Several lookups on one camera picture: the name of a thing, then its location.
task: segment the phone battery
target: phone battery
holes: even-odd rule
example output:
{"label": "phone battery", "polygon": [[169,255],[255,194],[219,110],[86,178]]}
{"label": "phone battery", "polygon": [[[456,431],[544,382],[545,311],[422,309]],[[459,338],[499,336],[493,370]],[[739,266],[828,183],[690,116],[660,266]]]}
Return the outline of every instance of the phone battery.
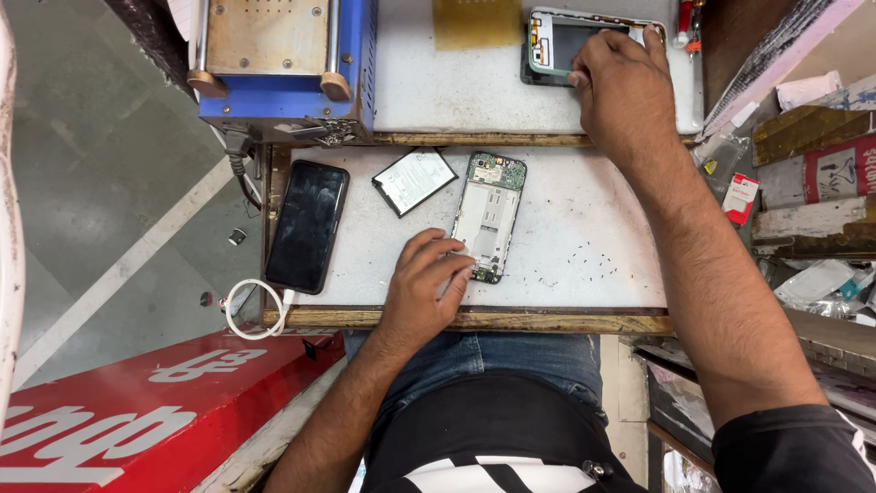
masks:
{"label": "phone battery", "polygon": [[459,176],[434,147],[417,147],[389,165],[371,183],[401,218]]}

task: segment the black and white t-shirt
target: black and white t-shirt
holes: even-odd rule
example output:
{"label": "black and white t-shirt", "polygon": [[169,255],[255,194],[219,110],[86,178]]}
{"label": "black and white t-shirt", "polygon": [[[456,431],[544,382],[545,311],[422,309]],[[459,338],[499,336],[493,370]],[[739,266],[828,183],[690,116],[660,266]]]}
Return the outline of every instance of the black and white t-shirt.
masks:
{"label": "black and white t-shirt", "polygon": [[[454,380],[376,430],[363,493],[645,491],[611,452],[596,410],[525,372]],[[828,406],[755,412],[715,434],[724,493],[876,492],[863,435]],[[611,465],[594,481],[585,461]]]}

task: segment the jeans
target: jeans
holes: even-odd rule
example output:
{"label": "jeans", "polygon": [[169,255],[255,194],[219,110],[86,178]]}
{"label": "jeans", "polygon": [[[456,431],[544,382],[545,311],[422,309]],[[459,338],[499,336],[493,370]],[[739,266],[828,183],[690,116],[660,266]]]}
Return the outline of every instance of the jeans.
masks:
{"label": "jeans", "polygon": [[[351,361],[371,331],[343,331]],[[441,332],[411,358],[395,377],[380,405],[375,429],[410,403],[458,377],[504,368],[523,370],[602,410],[599,336],[509,332]]]}

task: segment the usb cable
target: usb cable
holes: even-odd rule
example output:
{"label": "usb cable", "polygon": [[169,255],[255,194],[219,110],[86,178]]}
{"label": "usb cable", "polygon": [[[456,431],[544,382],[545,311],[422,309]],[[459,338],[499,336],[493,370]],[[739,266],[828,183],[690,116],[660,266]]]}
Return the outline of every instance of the usb cable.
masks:
{"label": "usb cable", "polygon": [[286,314],[289,312],[289,307],[292,306],[293,297],[295,296],[295,291],[291,289],[283,289],[283,301],[280,302],[279,295],[277,295],[277,291],[274,290],[271,286],[268,286],[266,283],[260,281],[259,279],[244,279],[241,282],[238,282],[234,285],[234,288],[231,288],[231,292],[228,294],[229,304],[231,300],[234,299],[235,293],[237,290],[243,287],[246,284],[258,284],[262,288],[267,289],[268,293],[274,298],[274,301],[277,302],[277,306],[279,307],[279,320],[274,324],[273,327],[268,329],[266,332],[261,332],[260,334],[250,335],[241,332],[240,329],[237,328],[237,325],[234,325],[234,320],[231,319],[231,309],[230,307],[226,307],[225,309],[225,319],[228,321],[228,327],[235,334],[239,335],[244,339],[249,340],[259,340],[268,337],[269,335],[278,336],[283,333],[283,328],[286,326]]}

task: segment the sleeve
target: sleeve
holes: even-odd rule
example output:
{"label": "sleeve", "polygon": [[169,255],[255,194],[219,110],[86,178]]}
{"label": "sleeve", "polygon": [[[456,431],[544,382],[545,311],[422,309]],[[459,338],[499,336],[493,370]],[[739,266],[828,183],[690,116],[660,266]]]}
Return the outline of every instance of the sleeve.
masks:
{"label": "sleeve", "polygon": [[712,453],[724,493],[876,491],[864,434],[827,405],[735,418],[715,433]]}

